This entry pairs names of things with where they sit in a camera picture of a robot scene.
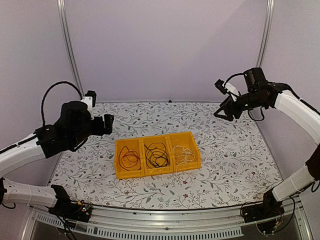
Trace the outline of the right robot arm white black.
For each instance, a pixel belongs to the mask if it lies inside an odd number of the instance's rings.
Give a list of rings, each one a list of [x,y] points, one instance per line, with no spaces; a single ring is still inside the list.
[[[254,67],[239,73],[244,77],[247,93],[240,92],[230,84],[236,77],[231,75],[227,80],[215,82],[215,87],[227,98],[219,105],[214,116],[226,121],[239,119],[243,112],[255,108],[273,108],[288,116],[298,124],[315,142],[320,144],[320,113],[286,83],[268,81],[262,68]],[[258,213],[262,218],[269,218],[278,210],[278,203],[299,193],[320,179],[320,149],[316,148],[304,166],[294,172],[279,185],[263,196]]]

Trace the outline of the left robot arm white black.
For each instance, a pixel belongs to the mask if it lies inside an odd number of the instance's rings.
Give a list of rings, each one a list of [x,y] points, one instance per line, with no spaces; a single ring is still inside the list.
[[[21,141],[0,151],[0,202],[21,203],[54,208],[63,216],[74,213],[74,205],[59,185],[35,186],[14,182],[5,175],[29,163],[51,158],[61,152],[75,152],[90,136],[109,135],[114,116],[94,116],[91,97],[66,102],[54,124],[36,129]]]

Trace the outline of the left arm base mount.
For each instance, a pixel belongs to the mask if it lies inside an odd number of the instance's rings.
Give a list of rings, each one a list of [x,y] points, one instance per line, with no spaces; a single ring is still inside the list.
[[[51,185],[54,190],[56,203],[53,207],[48,207],[48,212],[52,215],[88,223],[92,213],[92,203],[84,200],[72,201],[66,190],[60,185]]]

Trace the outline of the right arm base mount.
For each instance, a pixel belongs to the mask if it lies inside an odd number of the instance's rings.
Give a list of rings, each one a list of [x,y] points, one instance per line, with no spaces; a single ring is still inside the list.
[[[240,208],[240,215],[245,223],[256,222],[283,215],[285,213],[282,202],[264,200],[262,203],[246,202]]]

